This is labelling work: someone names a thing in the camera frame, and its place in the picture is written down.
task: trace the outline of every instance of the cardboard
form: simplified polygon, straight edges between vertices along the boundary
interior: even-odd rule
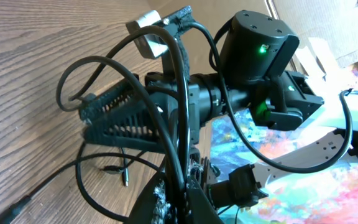
[[[339,67],[358,62],[358,0],[148,0],[152,9],[166,16],[191,5],[193,16],[212,35],[237,11],[257,11],[284,20],[300,37],[300,48],[312,46],[309,37],[326,40]],[[183,37],[190,56],[191,72],[212,72],[208,64],[209,46],[196,30]],[[293,67],[300,70],[295,60]]]

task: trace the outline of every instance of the wooden table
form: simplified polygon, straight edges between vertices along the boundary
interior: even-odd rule
[[[0,211],[21,198],[58,167],[75,158],[81,144],[81,121],[55,102],[60,75],[87,55],[105,55],[127,35],[125,22],[149,11],[146,0],[0,0]],[[159,61],[144,60],[134,44],[116,60],[134,73],[161,70]],[[95,64],[78,69],[64,87],[68,96],[84,84]],[[99,93],[120,79],[106,69],[91,87]],[[210,128],[200,146],[209,155]],[[85,154],[116,149],[89,146]],[[162,155],[143,156],[158,164]],[[129,187],[121,177],[98,170],[120,159],[82,164],[85,187],[101,205],[128,215],[140,190],[154,173],[141,164],[129,169]],[[74,171],[49,184],[14,223],[114,223],[80,196]]]

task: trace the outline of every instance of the cylindrical motor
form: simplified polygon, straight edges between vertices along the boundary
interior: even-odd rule
[[[220,54],[227,85],[242,89],[281,75],[298,45],[299,38],[283,21],[237,12]]]

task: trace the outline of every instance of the green light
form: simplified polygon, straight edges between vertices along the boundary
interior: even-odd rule
[[[261,47],[261,48],[259,49],[259,53],[261,53],[261,54],[266,53],[266,49],[265,49],[264,47]]]

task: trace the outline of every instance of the brown wooden surface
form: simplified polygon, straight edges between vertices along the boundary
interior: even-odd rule
[[[76,112],[64,113],[55,102],[64,69],[84,56],[105,55],[127,35],[124,23],[149,10],[146,0],[0,0],[0,211],[76,156],[81,122]],[[134,44],[115,59],[138,74],[161,69],[160,62],[144,60]],[[95,64],[84,66],[72,74],[64,96],[84,84],[94,68]],[[106,69],[91,91],[99,93],[119,78]],[[209,136],[210,129],[202,130],[204,155],[209,154]],[[85,154],[108,151],[116,150],[88,146]],[[158,164],[162,156],[143,158]],[[154,172],[135,163],[125,188],[119,176],[98,170],[118,163],[116,158],[84,162],[83,179],[96,201],[128,215]],[[114,221],[81,198],[70,169],[41,191],[14,223]]]

